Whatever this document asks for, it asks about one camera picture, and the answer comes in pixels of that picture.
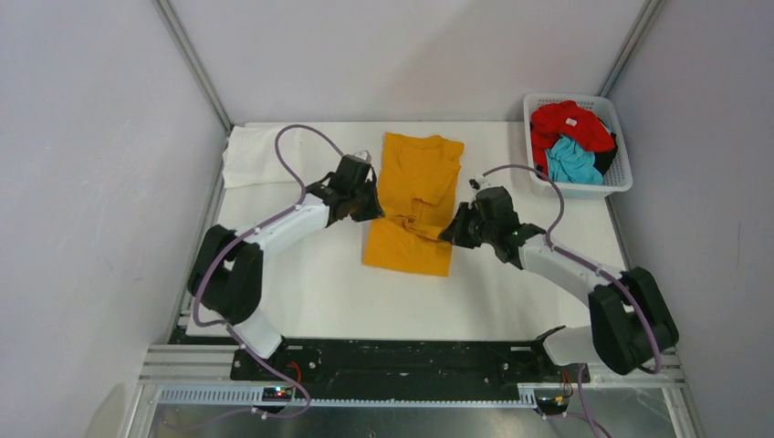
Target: red clothing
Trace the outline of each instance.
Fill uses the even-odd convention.
[[[532,113],[532,157],[535,164],[548,169],[545,150],[553,147],[560,135],[578,142],[589,152],[607,152],[615,147],[610,133],[597,116],[573,100],[543,105]]]

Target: red wire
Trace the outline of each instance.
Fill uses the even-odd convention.
[[[295,368],[296,372],[298,373],[298,377],[296,377],[296,383],[301,383],[301,368],[298,366],[298,364],[295,361],[292,361],[288,364],[290,368]]]
[[[567,398],[572,397],[572,394],[575,393],[575,390],[572,389],[572,380],[570,379],[570,374],[567,372],[567,370],[561,371],[561,382],[564,383],[562,385],[563,388],[570,386],[570,395],[568,395]]]

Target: white tabletop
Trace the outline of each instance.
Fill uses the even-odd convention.
[[[384,132],[414,137],[441,135],[465,144],[456,201],[471,198],[469,178],[500,164],[526,163],[524,123],[516,122],[337,122],[310,123],[344,152],[368,150],[381,168]],[[291,167],[317,178],[339,157],[305,133],[306,162]],[[284,144],[284,148],[296,147]],[[490,176],[510,192],[522,222],[546,228],[556,217],[556,197],[537,197],[524,171]],[[233,228],[276,213],[298,199],[294,183],[252,185],[225,192],[217,222]],[[503,265],[491,248],[454,248],[447,278],[389,271],[361,262],[368,224],[336,223],[297,242],[264,265],[261,308],[288,337],[345,339],[532,339],[560,325],[589,324],[589,310],[548,280]],[[603,200],[568,200],[555,236],[597,261],[623,266],[612,220]],[[202,319],[215,318],[202,307]],[[222,327],[189,336],[226,336]]]

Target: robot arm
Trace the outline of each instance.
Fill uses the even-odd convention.
[[[221,225],[204,235],[188,290],[194,294],[217,255],[237,236],[255,229],[229,251],[214,271],[202,295],[202,304],[220,314],[231,329],[259,356],[269,357],[282,341],[258,307],[261,300],[264,257],[271,257],[318,230],[351,217],[363,222],[384,216],[376,193],[376,174],[368,152],[345,155],[339,167],[306,188],[295,210],[262,229],[255,224],[228,230]]]
[[[544,346],[554,363],[601,360],[611,370],[627,374],[653,357],[643,325],[625,307],[628,303],[620,290],[599,275],[601,271],[618,277],[632,293],[659,349],[674,346],[679,337],[677,328],[648,271],[640,267],[624,271],[570,251],[597,267],[592,270],[577,264],[549,247],[545,230],[519,222],[505,188],[492,187],[483,178],[470,183],[476,191],[474,200],[460,203],[441,240],[466,248],[488,244],[501,262],[547,278],[589,308],[591,328],[565,328],[546,338]]]

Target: white wall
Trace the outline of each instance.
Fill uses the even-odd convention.
[[[612,94],[624,242],[664,291],[711,437],[774,427],[772,23],[767,0],[669,2]]]
[[[515,120],[596,93],[643,0],[173,2],[235,123]]]
[[[223,133],[149,0],[0,9],[0,435],[83,436],[173,312]]]

